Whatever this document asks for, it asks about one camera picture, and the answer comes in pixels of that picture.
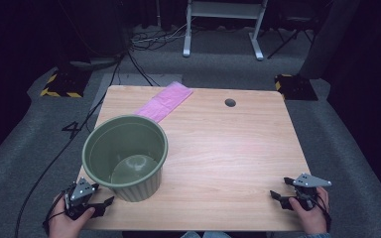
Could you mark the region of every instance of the gray carpet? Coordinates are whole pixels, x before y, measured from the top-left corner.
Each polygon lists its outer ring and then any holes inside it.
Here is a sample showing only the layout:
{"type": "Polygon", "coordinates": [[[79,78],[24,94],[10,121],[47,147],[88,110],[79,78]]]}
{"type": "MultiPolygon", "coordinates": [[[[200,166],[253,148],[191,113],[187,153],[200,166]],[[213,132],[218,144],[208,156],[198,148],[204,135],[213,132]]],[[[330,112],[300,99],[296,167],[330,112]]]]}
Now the gray carpet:
{"type": "MultiPolygon", "coordinates": [[[[136,51],[132,55],[147,73],[158,75],[155,80],[159,80],[160,75],[179,75],[182,84],[188,87],[275,90],[276,74],[298,72],[309,50],[304,36],[291,41],[271,59],[257,61],[247,32],[248,29],[234,33],[199,32],[192,39],[188,59],[182,57],[183,39],[156,51],[136,51]]],[[[269,32],[259,42],[267,55],[281,40],[277,33],[269,32]]],[[[95,98],[107,86],[107,77],[113,70],[114,66],[95,71],[83,98],[41,97],[40,92],[53,69],[38,78],[28,90],[32,105],[0,147],[0,237],[14,235],[17,216],[27,193],[69,141],[70,133],[62,128],[74,121],[82,123],[95,104],[95,98]]],[[[117,73],[120,83],[126,83],[121,75],[138,72],[125,58],[117,73]]],[[[140,85],[143,81],[135,79],[128,84],[140,85]]],[[[381,237],[381,184],[327,103],[329,85],[323,80],[313,80],[312,84],[319,101],[286,101],[286,105],[312,174],[332,181],[332,187],[328,188],[331,235],[381,237]]],[[[96,118],[96,115],[90,117],[89,130],[96,118]]],[[[46,237],[42,221],[54,196],[76,180],[81,165],[80,152],[88,134],[84,127],[38,184],[24,209],[19,237],[46,237]]],[[[279,232],[274,237],[300,234],[279,232]]],[[[81,237],[120,236],[120,231],[81,233],[81,237]]]]}

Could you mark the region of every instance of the human hand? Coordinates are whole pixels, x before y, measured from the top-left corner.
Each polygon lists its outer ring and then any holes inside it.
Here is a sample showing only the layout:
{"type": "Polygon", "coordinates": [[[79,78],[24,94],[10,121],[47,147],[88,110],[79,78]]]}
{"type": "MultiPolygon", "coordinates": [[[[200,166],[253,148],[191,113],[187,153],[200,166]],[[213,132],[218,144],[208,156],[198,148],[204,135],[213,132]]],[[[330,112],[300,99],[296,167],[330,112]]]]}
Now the human hand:
{"type": "MultiPolygon", "coordinates": [[[[317,193],[321,198],[317,200],[317,203],[326,209],[326,212],[329,212],[327,191],[319,186],[317,187],[317,193]]],[[[290,197],[289,202],[302,220],[302,226],[306,234],[314,235],[326,233],[326,219],[322,210],[318,206],[315,206],[312,210],[306,211],[295,198],[290,197]]]]}
{"type": "Polygon", "coordinates": [[[52,211],[49,220],[49,237],[50,238],[76,238],[79,235],[79,231],[89,218],[94,213],[95,208],[88,208],[80,217],[76,220],[70,219],[64,214],[64,198],[60,199],[52,211]]]}

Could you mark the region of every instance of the pink towel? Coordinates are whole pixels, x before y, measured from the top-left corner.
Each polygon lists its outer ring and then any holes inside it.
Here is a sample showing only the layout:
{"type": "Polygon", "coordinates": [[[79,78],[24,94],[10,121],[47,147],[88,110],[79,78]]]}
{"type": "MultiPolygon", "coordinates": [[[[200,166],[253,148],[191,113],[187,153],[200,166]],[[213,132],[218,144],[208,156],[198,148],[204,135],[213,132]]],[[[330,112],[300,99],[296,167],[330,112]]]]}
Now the pink towel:
{"type": "Polygon", "coordinates": [[[160,122],[192,94],[192,90],[179,82],[172,82],[135,114],[160,122]]]}

